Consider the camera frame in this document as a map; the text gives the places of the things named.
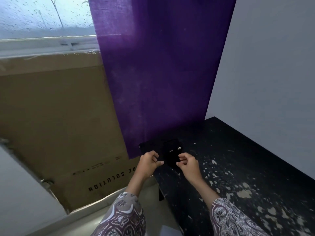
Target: cardboard box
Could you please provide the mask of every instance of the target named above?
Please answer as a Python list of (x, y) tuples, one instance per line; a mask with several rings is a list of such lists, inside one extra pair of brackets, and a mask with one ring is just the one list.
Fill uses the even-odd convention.
[(128, 184), (139, 159), (128, 159), (100, 53), (0, 65), (0, 138), (40, 179), (54, 182), (68, 212)]

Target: hand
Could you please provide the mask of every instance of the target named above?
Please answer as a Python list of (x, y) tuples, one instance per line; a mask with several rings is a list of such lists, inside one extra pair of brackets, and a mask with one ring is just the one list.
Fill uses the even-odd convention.
[(176, 165), (183, 171), (185, 178), (195, 185), (200, 181), (203, 181), (198, 161), (187, 152), (179, 154), (180, 162), (176, 162)]
[(142, 177), (144, 180), (152, 176), (155, 169), (164, 164), (164, 161), (157, 161), (159, 155), (155, 151), (147, 152), (140, 157), (135, 175)]

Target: purple curtain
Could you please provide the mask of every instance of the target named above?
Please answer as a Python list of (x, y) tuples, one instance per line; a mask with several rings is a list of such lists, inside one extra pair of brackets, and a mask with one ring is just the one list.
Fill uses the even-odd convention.
[(204, 120), (236, 0), (89, 0), (129, 158)]

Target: table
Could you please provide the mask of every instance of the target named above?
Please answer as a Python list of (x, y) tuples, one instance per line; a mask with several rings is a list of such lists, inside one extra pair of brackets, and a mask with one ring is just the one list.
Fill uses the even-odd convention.
[[(268, 234), (315, 233), (315, 180), (213, 117), (168, 131), (148, 146), (178, 139), (199, 161), (203, 178)], [(212, 235), (209, 211), (179, 168), (167, 164), (154, 176), (184, 235)]]

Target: paisley fabric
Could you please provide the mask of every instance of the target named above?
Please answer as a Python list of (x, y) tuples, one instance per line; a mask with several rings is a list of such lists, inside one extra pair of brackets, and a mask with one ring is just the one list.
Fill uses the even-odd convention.
[[(215, 236), (268, 236), (226, 198), (218, 198), (212, 203), (210, 218)], [(91, 236), (144, 236), (145, 232), (145, 217), (138, 198), (124, 192)]]
[(142, 236), (146, 221), (134, 194), (121, 193), (91, 236)]
[(268, 236), (226, 198), (218, 198), (212, 203), (210, 219), (215, 236)]

